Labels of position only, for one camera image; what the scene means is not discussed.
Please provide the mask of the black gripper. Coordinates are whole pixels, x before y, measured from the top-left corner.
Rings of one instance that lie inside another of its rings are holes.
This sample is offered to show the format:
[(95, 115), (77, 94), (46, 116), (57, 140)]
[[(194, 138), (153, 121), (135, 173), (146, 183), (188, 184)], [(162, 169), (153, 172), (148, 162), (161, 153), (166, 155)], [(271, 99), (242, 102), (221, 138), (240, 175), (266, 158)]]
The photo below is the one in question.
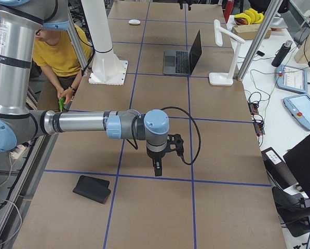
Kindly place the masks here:
[(179, 4), (180, 9), (182, 10), (184, 5), (187, 4), (187, 9), (191, 10), (191, 6), (193, 4), (192, 0), (177, 0), (177, 3)]
[(155, 177), (161, 176), (161, 159), (165, 156), (166, 152), (164, 150), (154, 152), (149, 149), (146, 152), (147, 155), (152, 159)]

